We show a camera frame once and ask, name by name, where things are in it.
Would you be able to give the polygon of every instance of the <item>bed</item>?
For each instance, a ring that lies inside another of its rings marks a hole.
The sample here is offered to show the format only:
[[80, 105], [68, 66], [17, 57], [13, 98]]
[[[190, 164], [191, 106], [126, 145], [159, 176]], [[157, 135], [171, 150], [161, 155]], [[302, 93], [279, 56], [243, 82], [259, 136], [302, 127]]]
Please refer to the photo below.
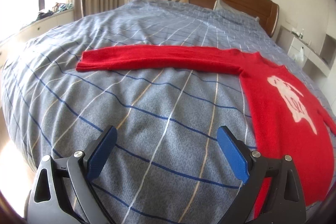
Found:
[[[7, 60], [1, 89], [4, 116], [31, 168], [36, 170], [43, 155], [67, 157], [84, 149], [113, 124], [118, 127], [117, 145], [92, 185], [117, 223], [217, 223], [241, 186], [217, 144], [217, 128], [227, 125], [237, 139], [256, 149], [239, 79], [173, 68], [75, 70], [83, 51], [107, 46], [258, 51], [285, 65], [332, 115], [314, 82], [270, 38], [278, 5], [227, 0], [259, 16], [258, 23], [226, 10], [213, 11], [214, 1], [134, 0], [55, 28]], [[336, 138], [330, 138], [336, 147]], [[71, 191], [70, 200], [81, 215]], [[308, 215], [317, 204], [306, 208]]]

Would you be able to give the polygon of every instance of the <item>nightstand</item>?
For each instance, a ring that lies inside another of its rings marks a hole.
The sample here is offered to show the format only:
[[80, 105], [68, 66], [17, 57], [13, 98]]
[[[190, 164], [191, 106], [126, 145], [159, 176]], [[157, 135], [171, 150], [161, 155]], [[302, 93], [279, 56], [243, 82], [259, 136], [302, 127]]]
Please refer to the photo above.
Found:
[[328, 77], [330, 73], [330, 67], [304, 41], [297, 38], [283, 26], [280, 27], [276, 44], [281, 47], [292, 59], [294, 59], [295, 54], [299, 53], [301, 48], [303, 48], [304, 59], [302, 68], [304, 69], [305, 66], [315, 66], [325, 77]]

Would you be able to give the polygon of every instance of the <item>drawer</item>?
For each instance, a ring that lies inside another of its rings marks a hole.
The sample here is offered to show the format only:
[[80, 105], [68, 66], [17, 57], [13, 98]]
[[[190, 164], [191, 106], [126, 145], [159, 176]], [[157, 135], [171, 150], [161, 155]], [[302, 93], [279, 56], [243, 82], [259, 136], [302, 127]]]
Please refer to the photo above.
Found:
[[306, 57], [309, 57], [309, 54], [311, 52], [310, 48], [308, 48], [304, 43], [302, 43], [299, 39], [296, 37], [293, 38], [292, 41], [292, 47], [300, 51], [300, 49], [303, 47], [303, 54]]
[[290, 47], [288, 51], [288, 56], [294, 60], [294, 55], [297, 53], [299, 53], [297, 49], [295, 49], [294, 47]]
[[19, 31], [16, 35], [16, 38], [20, 42], [27, 42], [29, 39], [39, 37], [56, 26], [56, 17], [42, 19], [40, 22], [35, 22], [31, 26], [28, 26]]
[[0, 67], [4, 65], [7, 59], [7, 48], [6, 44], [0, 48]]
[[57, 15], [56, 18], [58, 26], [66, 25], [74, 21], [74, 11], [73, 10], [65, 11], [64, 13]]

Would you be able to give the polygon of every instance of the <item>white bottle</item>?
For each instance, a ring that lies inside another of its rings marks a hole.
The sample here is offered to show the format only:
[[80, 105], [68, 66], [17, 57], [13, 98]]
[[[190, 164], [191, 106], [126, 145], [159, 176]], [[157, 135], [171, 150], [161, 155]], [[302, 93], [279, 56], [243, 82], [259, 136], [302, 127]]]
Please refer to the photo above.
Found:
[[303, 39], [303, 33], [304, 33], [305, 29], [302, 29], [302, 32], [300, 33], [300, 39]]
[[294, 61], [300, 66], [300, 68], [303, 67], [303, 62], [305, 61], [305, 50], [303, 47], [301, 47], [300, 51], [294, 55]]

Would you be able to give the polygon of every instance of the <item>cabinet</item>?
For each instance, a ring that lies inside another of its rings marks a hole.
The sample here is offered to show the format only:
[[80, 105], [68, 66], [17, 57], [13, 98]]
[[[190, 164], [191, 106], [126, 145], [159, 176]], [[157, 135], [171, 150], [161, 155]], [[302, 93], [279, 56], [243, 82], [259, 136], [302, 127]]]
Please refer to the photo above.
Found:
[[74, 10], [69, 9], [53, 14], [50, 17], [36, 21], [21, 29], [11, 41], [27, 42], [29, 39], [38, 37], [57, 26], [62, 26], [74, 21]]
[[281, 26], [276, 43], [280, 46], [289, 57], [294, 59], [295, 54], [303, 48], [303, 70], [314, 80], [314, 76], [310, 75], [310, 71], [316, 68], [323, 74], [323, 77], [328, 77], [330, 67], [325, 61], [311, 49], [303, 40], [297, 38], [289, 30]]

